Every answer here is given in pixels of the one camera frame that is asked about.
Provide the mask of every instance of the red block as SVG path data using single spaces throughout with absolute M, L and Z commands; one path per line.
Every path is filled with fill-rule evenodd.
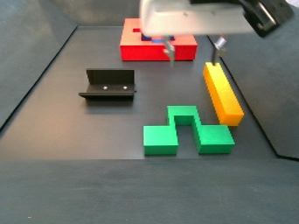
M 120 40 L 121 60 L 170 60 L 164 54 L 164 44 L 141 41 L 139 18 L 127 18 Z M 192 35 L 175 36 L 175 60 L 194 60 L 198 43 Z

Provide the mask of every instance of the yellow block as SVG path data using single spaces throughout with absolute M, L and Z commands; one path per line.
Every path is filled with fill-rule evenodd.
M 219 123 L 227 124 L 228 126 L 239 126 L 244 112 L 230 86 L 227 76 L 222 70 L 220 63 L 216 66 L 206 63 L 203 77 L 210 90 L 210 97 L 219 117 Z

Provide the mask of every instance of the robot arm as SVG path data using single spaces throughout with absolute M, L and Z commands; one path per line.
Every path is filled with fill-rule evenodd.
M 294 16 L 286 0 L 141 0 L 140 19 L 146 36 L 164 36 L 166 53 L 174 64 L 168 36 L 234 34 L 255 31 L 266 37 Z M 222 46 L 214 45 L 212 62 Z

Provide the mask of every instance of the dark gray surface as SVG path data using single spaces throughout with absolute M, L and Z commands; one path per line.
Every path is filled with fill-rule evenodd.
M 228 37 L 224 62 L 279 155 L 299 158 L 299 9 L 268 38 Z
M 296 224 L 298 173 L 279 159 L 1 161 L 1 222 Z
M 139 18 L 140 0 L 51 0 L 79 25 L 123 26 L 125 18 Z
M 202 77 L 211 43 L 198 38 L 195 61 L 123 62 L 121 27 L 80 27 L 53 61 L 39 86 L 0 133 L 0 159 L 144 158 L 143 127 L 166 125 L 168 105 L 196 105 L 204 124 L 219 123 Z M 135 100 L 85 102 L 88 67 L 135 69 Z M 230 155 L 199 156 L 191 127 L 179 127 L 174 158 L 272 158 L 258 124 L 238 96 L 246 117 L 231 129 L 236 146 Z
M 75 28 L 49 1 L 0 0 L 0 128 Z

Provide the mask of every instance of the green l-shaped block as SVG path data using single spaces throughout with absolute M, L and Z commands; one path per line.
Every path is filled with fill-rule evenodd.
M 200 154 L 230 153 L 235 145 L 227 125 L 203 125 L 195 106 L 168 106 L 167 126 L 144 126 L 144 154 L 175 155 L 176 125 L 191 125 Z

